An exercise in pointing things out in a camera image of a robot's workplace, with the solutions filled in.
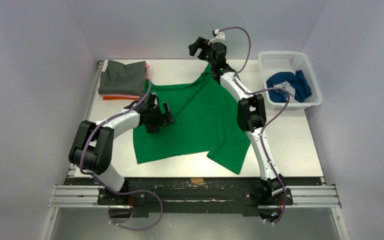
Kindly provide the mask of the green t shirt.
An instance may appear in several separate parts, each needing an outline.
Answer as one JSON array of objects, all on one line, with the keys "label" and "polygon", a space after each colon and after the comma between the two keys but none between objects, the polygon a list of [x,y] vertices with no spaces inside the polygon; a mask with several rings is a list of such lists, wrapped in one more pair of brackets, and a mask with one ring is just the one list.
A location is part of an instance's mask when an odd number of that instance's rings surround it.
[{"label": "green t shirt", "polygon": [[241,172],[250,140],[238,127],[237,102],[213,79],[209,66],[192,83],[152,84],[151,92],[168,103],[176,123],[157,133],[144,125],[133,130],[137,163],[207,152],[217,164]]}]

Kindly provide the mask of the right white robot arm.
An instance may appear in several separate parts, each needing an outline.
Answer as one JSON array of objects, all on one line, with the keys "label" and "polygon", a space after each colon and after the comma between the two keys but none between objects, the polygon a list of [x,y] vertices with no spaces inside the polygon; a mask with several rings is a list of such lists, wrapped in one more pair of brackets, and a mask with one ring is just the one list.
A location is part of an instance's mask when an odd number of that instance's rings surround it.
[{"label": "right white robot arm", "polygon": [[250,140],[255,153],[261,182],[262,200],[274,203],[286,190],[283,177],[268,147],[265,100],[260,93],[251,93],[239,80],[237,72],[227,63],[227,47],[221,42],[198,37],[188,46],[189,55],[206,61],[213,78],[237,101],[237,124]]}]

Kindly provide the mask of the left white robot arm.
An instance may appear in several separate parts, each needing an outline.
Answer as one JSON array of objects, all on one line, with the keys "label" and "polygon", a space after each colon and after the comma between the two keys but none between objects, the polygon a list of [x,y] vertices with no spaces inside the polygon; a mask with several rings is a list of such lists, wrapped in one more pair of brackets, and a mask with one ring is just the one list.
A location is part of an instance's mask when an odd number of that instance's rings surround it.
[{"label": "left white robot arm", "polygon": [[68,160],[83,174],[102,184],[118,205],[129,199],[127,180],[112,165],[114,140],[125,132],[144,127],[146,133],[160,132],[162,127],[176,124],[169,104],[159,104],[159,97],[149,93],[140,100],[102,121],[84,120],[79,124]]}]

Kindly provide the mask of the folded orange t shirt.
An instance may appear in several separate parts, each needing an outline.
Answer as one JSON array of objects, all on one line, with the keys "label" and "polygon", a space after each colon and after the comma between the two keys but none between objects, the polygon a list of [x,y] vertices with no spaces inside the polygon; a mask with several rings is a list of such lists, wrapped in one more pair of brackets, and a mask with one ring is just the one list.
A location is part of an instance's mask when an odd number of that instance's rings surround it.
[{"label": "folded orange t shirt", "polygon": [[122,94],[103,94],[102,99],[105,101],[109,100],[139,100],[139,95],[122,95]]}]

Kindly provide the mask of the brown tape piece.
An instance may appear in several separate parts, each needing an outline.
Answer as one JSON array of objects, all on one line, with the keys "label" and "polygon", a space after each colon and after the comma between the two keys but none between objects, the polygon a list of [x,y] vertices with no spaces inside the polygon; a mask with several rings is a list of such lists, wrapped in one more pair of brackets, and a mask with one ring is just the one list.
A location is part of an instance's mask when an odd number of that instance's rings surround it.
[{"label": "brown tape piece", "polygon": [[205,180],[203,177],[191,177],[190,182],[192,185],[201,185],[205,183]]}]

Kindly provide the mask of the white plastic basket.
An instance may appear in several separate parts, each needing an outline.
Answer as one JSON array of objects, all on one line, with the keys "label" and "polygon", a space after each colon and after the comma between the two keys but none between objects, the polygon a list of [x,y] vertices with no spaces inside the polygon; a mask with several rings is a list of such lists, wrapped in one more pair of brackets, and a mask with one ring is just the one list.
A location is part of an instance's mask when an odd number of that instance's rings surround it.
[{"label": "white plastic basket", "polygon": [[258,54],[258,60],[265,89],[268,89],[266,81],[276,73],[303,71],[312,95],[302,103],[291,102],[290,100],[286,107],[287,110],[304,110],[322,103],[322,92],[318,80],[309,58],[304,53],[297,51],[263,51]]}]

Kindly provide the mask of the blue white t shirt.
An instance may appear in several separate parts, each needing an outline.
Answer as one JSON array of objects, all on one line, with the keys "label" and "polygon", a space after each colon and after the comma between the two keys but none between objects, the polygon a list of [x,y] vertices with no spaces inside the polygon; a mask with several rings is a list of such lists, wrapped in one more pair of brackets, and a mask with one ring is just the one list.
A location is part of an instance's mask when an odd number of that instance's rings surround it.
[{"label": "blue white t shirt", "polygon": [[312,95],[311,88],[302,70],[278,72],[268,78],[267,88],[283,88],[289,92],[291,103],[303,103]]}]

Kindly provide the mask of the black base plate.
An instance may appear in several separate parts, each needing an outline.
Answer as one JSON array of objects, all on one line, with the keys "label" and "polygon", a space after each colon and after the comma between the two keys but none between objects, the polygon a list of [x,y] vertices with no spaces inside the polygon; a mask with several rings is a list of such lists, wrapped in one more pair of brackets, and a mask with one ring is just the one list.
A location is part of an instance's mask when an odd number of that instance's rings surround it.
[{"label": "black base plate", "polygon": [[128,193],[118,195],[88,178],[67,178],[57,186],[52,202],[67,208],[101,207],[133,210],[133,217],[165,214],[240,214],[273,221],[283,205],[314,206],[323,194],[317,177],[288,177],[286,192],[265,200],[258,177],[204,178],[192,185],[191,178],[129,177]]}]

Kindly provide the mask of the aluminium rail frame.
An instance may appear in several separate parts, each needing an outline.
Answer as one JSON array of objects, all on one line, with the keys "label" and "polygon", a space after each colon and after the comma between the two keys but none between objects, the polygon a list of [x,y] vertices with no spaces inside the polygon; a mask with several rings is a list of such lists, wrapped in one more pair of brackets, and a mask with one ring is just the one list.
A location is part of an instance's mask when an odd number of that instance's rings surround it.
[{"label": "aluminium rail frame", "polygon": [[[45,240],[347,240],[341,201],[324,179],[303,110],[285,112],[267,130],[273,158],[288,185],[281,222],[262,218],[277,211],[277,198],[258,205],[260,186],[252,150],[234,175],[205,153],[137,164],[132,132],[115,140],[113,164],[135,194],[120,204],[92,179],[69,167],[48,205]],[[132,215],[128,214],[134,207]]]}]

